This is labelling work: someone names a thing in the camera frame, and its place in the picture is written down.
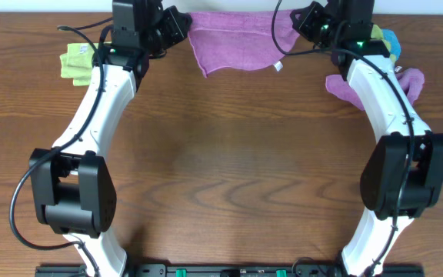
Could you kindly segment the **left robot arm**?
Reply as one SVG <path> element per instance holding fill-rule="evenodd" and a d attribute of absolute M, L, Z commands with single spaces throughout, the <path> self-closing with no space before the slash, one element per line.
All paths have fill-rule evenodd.
<path fill-rule="evenodd" d="M 50 149 L 29 159 L 37 220 L 63 235 L 85 261 L 87 276 L 123 276 L 127 254 L 112 229 L 117 195 L 106 156 L 118 122 L 152 59 L 184 41 L 188 13 L 160 1 L 114 1 L 112 23 L 92 50 L 92 74 L 74 118 Z"/>

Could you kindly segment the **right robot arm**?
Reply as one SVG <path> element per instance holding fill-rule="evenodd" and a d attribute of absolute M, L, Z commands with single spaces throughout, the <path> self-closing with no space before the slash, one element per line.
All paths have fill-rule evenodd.
<path fill-rule="evenodd" d="M 376 146 L 360 178 L 365 209 L 351 241 L 325 276 L 423 276 L 417 265 L 386 265 L 401 232 L 434 206 L 443 184 L 443 133 L 416 113 L 385 42 L 372 35 L 372 1 L 312 2 L 290 14 L 293 29 L 330 52 L 357 93 Z"/>

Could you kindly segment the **purple microfiber cloth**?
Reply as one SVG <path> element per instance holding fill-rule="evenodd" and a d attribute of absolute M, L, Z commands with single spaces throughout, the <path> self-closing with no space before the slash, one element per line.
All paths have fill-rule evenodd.
<path fill-rule="evenodd" d="M 203 76 L 223 68 L 255 71 L 283 68 L 284 55 L 275 46 L 290 51 L 298 38 L 290 11 L 277 12 L 192 12 L 188 32 Z"/>

